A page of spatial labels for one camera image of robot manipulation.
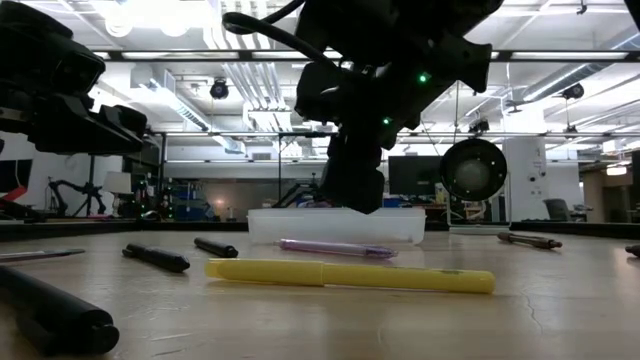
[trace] wooden table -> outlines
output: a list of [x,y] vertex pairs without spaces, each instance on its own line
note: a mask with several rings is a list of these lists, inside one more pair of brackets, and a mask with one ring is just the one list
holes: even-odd
[[[494,237],[427,233],[398,266],[493,271],[494,295],[230,283],[204,276],[204,236],[242,257],[363,263],[281,252],[244,233],[138,232],[1,243],[0,252],[83,247],[84,255],[15,264],[109,311],[121,339],[100,359],[637,359],[640,261],[619,240],[554,236],[542,251]],[[163,272],[121,256],[128,242],[182,252]],[[0,306],[0,359],[39,359]]]

